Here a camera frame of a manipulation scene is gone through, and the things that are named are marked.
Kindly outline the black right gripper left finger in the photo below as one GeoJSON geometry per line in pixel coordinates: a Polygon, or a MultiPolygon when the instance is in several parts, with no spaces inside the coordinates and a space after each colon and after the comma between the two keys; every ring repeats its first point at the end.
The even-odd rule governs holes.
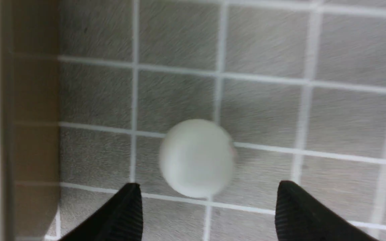
{"type": "Polygon", "coordinates": [[[138,183],[125,184],[62,241],[141,241],[143,205],[138,183]]]}

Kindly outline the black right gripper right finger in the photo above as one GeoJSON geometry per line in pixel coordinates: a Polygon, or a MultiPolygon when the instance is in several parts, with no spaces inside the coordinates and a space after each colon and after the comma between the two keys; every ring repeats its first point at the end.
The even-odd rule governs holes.
{"type": "Polygon", "coordinates": [[[279,241],[376,240],[290,180],[282,180],[278,186],[275,230],[279,241]]]}

